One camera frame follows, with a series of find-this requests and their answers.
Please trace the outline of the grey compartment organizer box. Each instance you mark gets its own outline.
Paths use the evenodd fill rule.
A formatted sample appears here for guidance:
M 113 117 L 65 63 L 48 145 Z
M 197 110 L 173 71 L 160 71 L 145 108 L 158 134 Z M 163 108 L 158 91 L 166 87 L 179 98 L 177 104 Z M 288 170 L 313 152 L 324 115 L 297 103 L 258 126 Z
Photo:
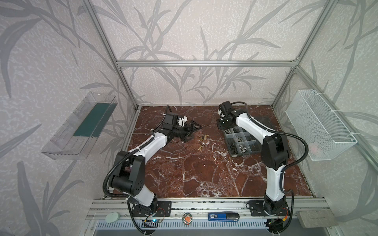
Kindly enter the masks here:
M 222 132 L 231 157 L 249 156 L 261 152 L 261 143 L 245 129 L 236 126 Z

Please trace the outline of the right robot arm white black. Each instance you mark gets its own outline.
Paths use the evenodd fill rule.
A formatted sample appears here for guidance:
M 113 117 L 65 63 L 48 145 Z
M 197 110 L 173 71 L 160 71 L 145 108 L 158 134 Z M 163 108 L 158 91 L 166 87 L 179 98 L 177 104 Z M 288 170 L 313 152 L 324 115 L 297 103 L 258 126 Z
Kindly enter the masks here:
M 288 168 L 295 166 L 306 159 L 309 153 L 307 142 L 294 134 L 275 131 L 263 123 L 253 118 L 248 113 L 248 106 L 245 102 L 245 108 L 235 109 L 233 105 L 236 102 L 223 102 L 219 105 L 217 120 L 219 130 L 226 130 L 238 126 L 249 132 L 262 145 L 261 160 L 267 170 L 267 188 L 265 191 L 264 201 L 267 211 L 276 211 L 286 203 L 285 195 L 289 191 L 284 190 L 284 175 Z M 298 160 L 289 163 L 289 145 L 288 137 L 300 141 L 304 146 L 304 153 Z

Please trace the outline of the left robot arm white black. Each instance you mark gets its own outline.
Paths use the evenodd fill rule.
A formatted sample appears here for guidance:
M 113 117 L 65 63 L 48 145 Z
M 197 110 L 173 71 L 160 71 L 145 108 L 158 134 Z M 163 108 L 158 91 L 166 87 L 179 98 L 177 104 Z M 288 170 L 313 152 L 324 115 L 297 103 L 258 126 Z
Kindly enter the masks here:
M 111 198 L 127 198 L 133 204 L 144 207 L 155 206 L 157 197 L 144 183 L 147 162 L 173 139 L 179 138 L 186 143 L 201 128 L 197 122 L 188 121 L 186 116 L 165 112 L 147 140 L 134 149 L 117 153 L 115 163 L 102 184 L 104 194 Z

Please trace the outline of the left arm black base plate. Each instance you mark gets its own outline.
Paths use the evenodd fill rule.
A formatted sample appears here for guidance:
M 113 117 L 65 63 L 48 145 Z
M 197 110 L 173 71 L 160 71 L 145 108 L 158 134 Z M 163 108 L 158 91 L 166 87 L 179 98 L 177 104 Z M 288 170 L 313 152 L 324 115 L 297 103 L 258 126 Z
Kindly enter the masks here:
M 156 215 L 158 217 L 169 217 L 172 210 L 172 202 L 155 199 L 150 206 L 133 205 L 131 210 L 134 217 L 143 217 L 150 215 Z

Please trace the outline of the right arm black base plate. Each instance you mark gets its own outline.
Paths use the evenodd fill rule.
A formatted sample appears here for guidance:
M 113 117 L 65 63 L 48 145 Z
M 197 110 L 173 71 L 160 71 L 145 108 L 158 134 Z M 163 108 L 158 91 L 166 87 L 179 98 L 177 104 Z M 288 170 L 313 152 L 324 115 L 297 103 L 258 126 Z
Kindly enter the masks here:
M 245 204 L 245 207 L 250 211 L 251 216 L 266 216 L 266 217 L 278 217 L 278 216 L 289 216 L 290 209 L 287 203 L 277 209 L 277 210 L 268 210 L 268 204 L 264 200 L 250 200 Z

